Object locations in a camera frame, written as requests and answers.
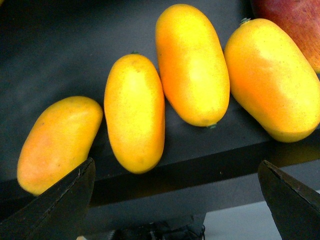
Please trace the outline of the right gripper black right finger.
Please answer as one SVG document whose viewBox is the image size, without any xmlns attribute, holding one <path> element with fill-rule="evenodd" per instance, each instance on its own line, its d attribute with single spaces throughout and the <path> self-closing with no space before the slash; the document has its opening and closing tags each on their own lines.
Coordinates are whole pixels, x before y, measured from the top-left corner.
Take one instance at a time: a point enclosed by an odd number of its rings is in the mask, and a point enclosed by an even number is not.
<svg viewBox="0 0 320 240">
<path fill-rule="evenodd" d="M 262 195 L 283 240 L 320 238 L 320 194 L 264 160 L 258 180 Z"/>
</svg>

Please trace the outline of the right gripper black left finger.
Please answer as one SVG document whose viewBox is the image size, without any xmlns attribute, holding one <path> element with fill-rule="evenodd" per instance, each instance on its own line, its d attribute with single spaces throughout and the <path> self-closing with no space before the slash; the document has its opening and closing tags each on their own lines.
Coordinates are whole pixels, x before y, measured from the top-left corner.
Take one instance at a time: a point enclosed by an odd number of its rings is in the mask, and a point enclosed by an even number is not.
<svg viewBox="0 0 320 240">
<path fill-rule="evenodd" d="M 0 223 L 2 240 L 75 240 L 80 236 L 96 177 L 88 158 Z"/>
</svg>

